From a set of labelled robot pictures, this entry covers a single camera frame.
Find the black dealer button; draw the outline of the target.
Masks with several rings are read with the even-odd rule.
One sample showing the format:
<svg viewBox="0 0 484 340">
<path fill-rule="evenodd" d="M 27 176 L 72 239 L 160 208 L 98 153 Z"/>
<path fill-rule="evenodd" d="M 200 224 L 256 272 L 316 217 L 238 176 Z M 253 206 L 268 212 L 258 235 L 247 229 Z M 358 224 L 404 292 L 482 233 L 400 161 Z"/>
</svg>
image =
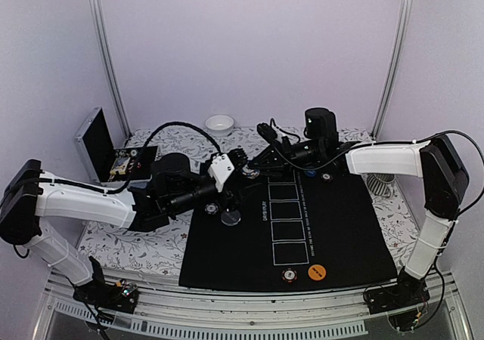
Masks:
<svg viewBox="0 0 484 340">
<path fill-rule="evenodd" d="M 236 226 L 240 223 L 241 214 L 238 210 L 225 210 L 221 213 L 221 222 L 228 227 Z"/>
</svg>

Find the blue peach chips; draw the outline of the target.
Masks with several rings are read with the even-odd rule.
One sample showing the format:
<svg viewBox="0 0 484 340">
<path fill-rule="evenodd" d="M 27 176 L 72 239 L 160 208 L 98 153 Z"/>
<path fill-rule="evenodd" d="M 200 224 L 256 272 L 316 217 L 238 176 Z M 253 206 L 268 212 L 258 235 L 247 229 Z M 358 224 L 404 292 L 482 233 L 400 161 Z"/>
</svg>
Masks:
<svg viewBox="0 0 484 340">
<path fill-rule="evenodd" d="M 212 203 L 209 203 L 205 206 L 205 213 L 207 213 L 208 215 L 216 215 L 219 213 L 219 206 L 212 202 Z"/>
</svg>

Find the orange big blind button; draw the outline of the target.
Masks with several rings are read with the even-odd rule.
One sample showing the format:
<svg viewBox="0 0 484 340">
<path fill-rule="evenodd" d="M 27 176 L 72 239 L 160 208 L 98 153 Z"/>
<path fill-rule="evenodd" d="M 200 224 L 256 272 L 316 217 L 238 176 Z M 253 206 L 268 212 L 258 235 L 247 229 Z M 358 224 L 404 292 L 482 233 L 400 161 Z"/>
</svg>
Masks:
<svg viewBox="0 0 484 340">
<path fill-rule="evenodd" d="M 311 280 L 319 282 L 327 276 L 327 271 L 323 265 L 313 264 L 308 269 L 308 276 Z"/>
</svg>

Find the red white chips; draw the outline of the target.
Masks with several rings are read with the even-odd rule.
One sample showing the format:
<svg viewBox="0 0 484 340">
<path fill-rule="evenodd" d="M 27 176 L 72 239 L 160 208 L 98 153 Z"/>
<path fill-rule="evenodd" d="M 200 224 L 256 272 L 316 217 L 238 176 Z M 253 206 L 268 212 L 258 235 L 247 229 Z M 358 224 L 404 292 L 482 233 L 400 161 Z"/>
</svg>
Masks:
<svg viewBox="0 0 484 340">
<path fill-rule="evenodd" d="M 293 268 L 283 269 L 281 272 L 281 279 L 285 283 L 294 283 L 298 280 L 298 273 Z"/>
<path fill-rule="evenodd" d="M 327 172 L 323 172 L 321 173 L 320 175 L 320 179 L 324 182 L 324 183 L 330 183 L 333 181 L 334 177 L 332 174 L 330 173 L 327 173 Z"/>
</svg>

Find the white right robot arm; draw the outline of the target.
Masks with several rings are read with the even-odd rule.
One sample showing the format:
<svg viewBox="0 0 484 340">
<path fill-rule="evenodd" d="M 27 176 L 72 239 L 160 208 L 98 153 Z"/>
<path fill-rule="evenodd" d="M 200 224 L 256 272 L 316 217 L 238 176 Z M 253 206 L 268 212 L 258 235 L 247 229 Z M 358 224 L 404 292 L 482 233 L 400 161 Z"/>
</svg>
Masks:
<svg viewBox="0 0 484 340">
<path fill-rule="evenodd" d="M 459 216 L 470 176 L 451 136 L 468 139 L 455 130 L 437 132 L 409 141 L 342 141 L 337 118 L 327 108 L 305 111 L 302 138 L 291 142 L 292 134 L 273 122 L 259 123 L 257 134 L 268 144 L 249 167 L 274 175 L 291 169 L 319 171 L 341 168 L 352 175 L 395 175 L 421 187 L 423 219 L 414 248 L 402 276 L 407 277 L 391 291 L 391 300 L 408 306 L 420 294 L 420 284 L 438 256 L 445 250 Z"/>
</svg>

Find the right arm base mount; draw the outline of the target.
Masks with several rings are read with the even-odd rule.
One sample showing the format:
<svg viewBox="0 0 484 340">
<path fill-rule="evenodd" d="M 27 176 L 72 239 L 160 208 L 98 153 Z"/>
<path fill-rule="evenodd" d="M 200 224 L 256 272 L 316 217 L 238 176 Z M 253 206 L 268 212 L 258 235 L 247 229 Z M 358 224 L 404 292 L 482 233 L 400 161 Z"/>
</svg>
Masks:
<svg viewBox="0 0 484 340">
<path fill-rule="evenodd" d="M 428 310 L 430 294 L 426 283 L 367 287 L 363 300 L 370 314 L 387 313 L 389 325 L 397 332 L 413 332 Z"/>
</svg>

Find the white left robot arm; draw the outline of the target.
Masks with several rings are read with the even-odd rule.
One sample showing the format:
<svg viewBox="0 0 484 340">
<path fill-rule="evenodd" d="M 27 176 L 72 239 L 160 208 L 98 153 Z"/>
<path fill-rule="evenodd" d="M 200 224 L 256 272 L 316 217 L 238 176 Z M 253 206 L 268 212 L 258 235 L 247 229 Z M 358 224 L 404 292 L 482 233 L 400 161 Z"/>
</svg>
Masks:
<svg viewBox="0 0 484 340">
<path fill-rule="evenodd" d="M 206 139 L 216 149 L 206 174 L 193 173 L 186 156 L 170 153 L 152 164 L 145 188 L 130 184 L 133 174 L 116 189 L 70 181 L 42 170 L 37 159 L 29 159 L 4 191 L 1 238 L 36 253 L 74 285 L 82 286 L 96 305 L 105 305 L 113 294 L 99 263 L 74 249 L 46 219 L 96 221 L 150 232 L 198 205 L 218 202 L 223 210 L 232 211 L 240 203 L 232 181 L 247 164 L 247 155 L 242 149 L 223 153 L 211 136 Z"/>
</svg>

